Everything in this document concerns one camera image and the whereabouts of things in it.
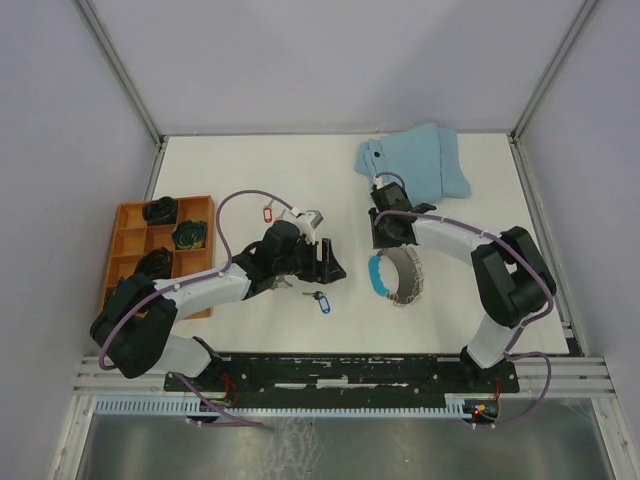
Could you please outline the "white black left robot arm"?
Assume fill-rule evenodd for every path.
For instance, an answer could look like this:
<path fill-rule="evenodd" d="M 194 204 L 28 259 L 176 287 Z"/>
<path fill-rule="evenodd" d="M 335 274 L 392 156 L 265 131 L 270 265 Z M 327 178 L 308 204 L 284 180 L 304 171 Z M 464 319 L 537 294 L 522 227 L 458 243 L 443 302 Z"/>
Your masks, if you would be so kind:
<path fill-rule="evenodd" d="M 212 389 L 221 378 L 219 356 L 200 338 L 173 334 L 174 324 L 217 305 L 249 300 L 286 276 L 328 285 L 347 273 L 330 239 L 313 241 L 298 225 L 278 220 L 222 267 L 161 281 L 134 274 L 116 288 L 90 328 L 100 347 L 99 365 L 128 379 L 158 370 Z"/>

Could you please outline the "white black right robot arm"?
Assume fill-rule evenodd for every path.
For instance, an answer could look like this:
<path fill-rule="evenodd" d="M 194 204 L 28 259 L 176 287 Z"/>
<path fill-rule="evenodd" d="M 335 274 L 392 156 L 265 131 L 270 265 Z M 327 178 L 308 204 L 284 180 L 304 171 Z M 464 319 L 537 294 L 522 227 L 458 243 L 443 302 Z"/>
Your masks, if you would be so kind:
<path fill-rule="evenodd" d="M 481 391 L 495 379 L 524 329 L 550 314 L 555 280 L 530 233 L 519 226 L 494 233 L 445 216 L 436 207 L 414 205 L 401 181 L 373 181 L 369 211 L 376 254 L 368 268 L 374 291 L 408 305 L 421 291 L 414 250 L 436 250 L 469 265 L 484 316 L 460 352 L 460 382 Z"/>

